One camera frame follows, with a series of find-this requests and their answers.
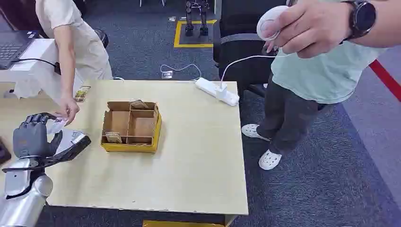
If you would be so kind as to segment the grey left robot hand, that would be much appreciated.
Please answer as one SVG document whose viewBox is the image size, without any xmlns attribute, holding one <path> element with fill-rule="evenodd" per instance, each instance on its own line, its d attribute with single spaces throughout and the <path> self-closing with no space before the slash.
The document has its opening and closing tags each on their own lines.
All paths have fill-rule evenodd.
<svg viewBox="0 0 401 227">
<path fill-rule="evenodd" d="M 18 158 L 36 156 L 52 157 L 61 143 L 62 133 L 55 134 L 51 142 L 47 139 L 46 123 L 56 120 L 50 113 L 30 115 L 13 132 L 13 150 Z"/>
</svg>

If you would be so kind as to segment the person's hand holding controller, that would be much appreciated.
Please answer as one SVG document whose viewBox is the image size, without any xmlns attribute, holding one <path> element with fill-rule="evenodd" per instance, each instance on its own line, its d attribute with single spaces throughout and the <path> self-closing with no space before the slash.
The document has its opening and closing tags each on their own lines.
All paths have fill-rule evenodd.
<svg viewBox="0 0 401 227">
<path fill-rule="evenodd" d="M 312 58 L 327 53 L 349 37 L 348 3 L 302 0 L 262 27 L 263 37 L 279 35 L 273 44 L 284 54 Z"/>
</svg>

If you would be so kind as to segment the person's hand holding card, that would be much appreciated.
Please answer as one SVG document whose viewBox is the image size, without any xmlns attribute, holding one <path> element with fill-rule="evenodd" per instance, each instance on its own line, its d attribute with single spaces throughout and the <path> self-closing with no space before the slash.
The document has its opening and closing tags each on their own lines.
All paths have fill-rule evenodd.
<svg viewBox="0 0 401 227">
<path fill-rule="evenodd" d="M 59 110 L 55 111 L 54 115 L 63 118 L 66 121 L 65 126 L 67 126 L 72 123 L 79 111 L 80 108 L 74 98 L 62 97 L 59 104 Z"/>
</svg>

